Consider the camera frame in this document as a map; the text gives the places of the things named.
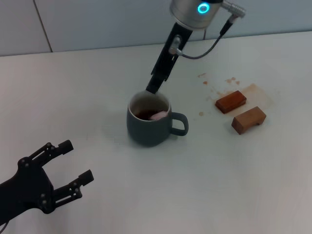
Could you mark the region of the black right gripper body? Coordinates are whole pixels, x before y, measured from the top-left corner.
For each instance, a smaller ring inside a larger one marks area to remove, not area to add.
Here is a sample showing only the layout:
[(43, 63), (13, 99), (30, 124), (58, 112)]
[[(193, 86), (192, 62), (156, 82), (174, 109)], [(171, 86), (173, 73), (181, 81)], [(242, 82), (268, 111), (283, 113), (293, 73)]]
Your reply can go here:
[(157, 59), (157, 62), (151, 72), (152, 80), (160, 80), (161, 82), (166, 81), (169, 77), (171, 70), (178, 58), (177, 55), (172, 55), (169, 53), (169, 49), (172, 45), (175, 37), (180, 38), (179, 50), (183, 50), (185, 44), (189, 40), (192, 34), (192, 30), (186, 29), (175, 23), (172, 27), (172, 30), (163, 46), (163, 49)]

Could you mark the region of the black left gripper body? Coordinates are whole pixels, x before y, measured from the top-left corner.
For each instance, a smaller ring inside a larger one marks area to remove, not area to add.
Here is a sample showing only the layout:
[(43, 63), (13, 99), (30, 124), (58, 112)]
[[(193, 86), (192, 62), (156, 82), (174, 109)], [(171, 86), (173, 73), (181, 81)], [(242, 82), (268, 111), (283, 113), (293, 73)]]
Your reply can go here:
[(18, 170), (0, 185), (0, 223), (5, 224), (29, 209), (54, 211), (53, 185), (43, 168), (29, 157), (18, 161)]

